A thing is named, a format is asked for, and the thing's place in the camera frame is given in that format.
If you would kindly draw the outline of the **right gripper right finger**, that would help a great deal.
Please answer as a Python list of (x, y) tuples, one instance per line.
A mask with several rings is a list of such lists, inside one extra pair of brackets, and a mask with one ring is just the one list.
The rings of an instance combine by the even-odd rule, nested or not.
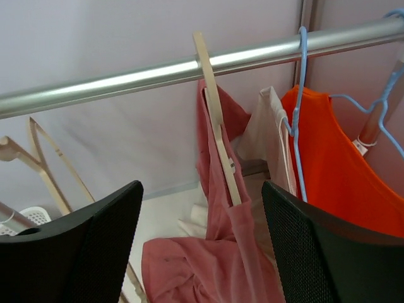
[(403, 302), (403, 239), (348, 223), (266, 181), (286, 302)]

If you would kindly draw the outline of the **pink t shirt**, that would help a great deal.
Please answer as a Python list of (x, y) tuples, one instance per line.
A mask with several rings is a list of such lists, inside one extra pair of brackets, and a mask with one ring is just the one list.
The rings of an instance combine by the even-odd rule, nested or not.
[(241, 166), (231, 145), (250, 115), (224, 90), (219, 90), (223, 141), (235, 163), (234, 177), (241, 197), (233, 205), (225, 182), (205, 99), (204, 81), (196, 97), (198, 161), (196, 168), (208, 204), (203, 238), (174, 237), (143, 245), (141, 271), (150, 302), (283, 302), (282, 286), (270, 247), (261, 248), (255, 232), (270, 235), (262, 202), (247, 193)]

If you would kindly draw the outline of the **white t shirt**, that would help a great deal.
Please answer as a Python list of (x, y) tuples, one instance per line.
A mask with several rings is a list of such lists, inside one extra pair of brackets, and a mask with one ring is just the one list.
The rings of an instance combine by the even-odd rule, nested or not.
[(275, 89), (270, 86), (259, 93), (258, 104), (237, 146), (242, 160), (266, 162), (269, 176), (255, 173), (244, 178), (247, 193), (252, 199), (252, 215), (257, 238), (268, 235), (262, 205), (261, 187), (269, 179), (276, 185), (297, 194), (297, 181), (289, 150), (287, 114)]

